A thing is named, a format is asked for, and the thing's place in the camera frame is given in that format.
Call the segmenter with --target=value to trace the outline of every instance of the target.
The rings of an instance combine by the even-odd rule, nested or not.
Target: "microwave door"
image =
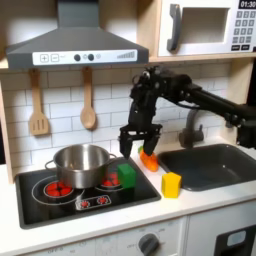
[[[233,0],[163,1],[159,56],[230,52],[234,7]]]

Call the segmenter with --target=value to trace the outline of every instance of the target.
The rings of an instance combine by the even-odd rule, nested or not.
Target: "wooden spatula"
[[[46,116],[42,113],[41,96],[39,88],[40,72],[37,69],[29,71],[32,86],[32,98],[34,112],[29,120],[29,129],[33,135],[47,134],[49,132],[49,123]]]
[[[83,68],[84,77],[84,108],[80,119],[86,129],[93,129],[96,124],[96,115],[92,108],[92,70]]]

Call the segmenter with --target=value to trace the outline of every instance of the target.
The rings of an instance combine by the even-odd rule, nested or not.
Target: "stovetop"
[[[128,163],[136,171],[136,185],[124,189],[117,179],[117,166]],[[108,167],[102,185],[73,189],[57,178],[56,171],[41,170],[16,177],[20,226],[30,229],[107,211],[157,201],[161,198],[139,167],[117,158]]]

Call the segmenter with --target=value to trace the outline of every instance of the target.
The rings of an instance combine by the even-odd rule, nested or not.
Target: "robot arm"
[[[247,148],[256,148],[256,109],[238,105],[202,90],[193,84],[187,75],[175,75],[157,67],[146,69],[140,77],[133,79],[130,97],[128,125],[120,129],[120,152],[129,158],[134,140],[144,140],[144,151],[151,155],[160,138],[162,125],[152,124],[156,114],[156,101],[162,97],[174,104],[211,111],[222,116],[238,128],[237,143]],[[191,107],[182,101],[196,104]]]

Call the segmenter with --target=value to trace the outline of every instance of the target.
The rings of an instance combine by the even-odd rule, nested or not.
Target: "orange toy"
[[[151,172],[157,172],[158,171],[158,161],[156,158],[155,153],[153,153],[151,156],[148,156],[141,146],[139,148],[139,154],[140,154],[140,160],[144,164],[144,166]]]

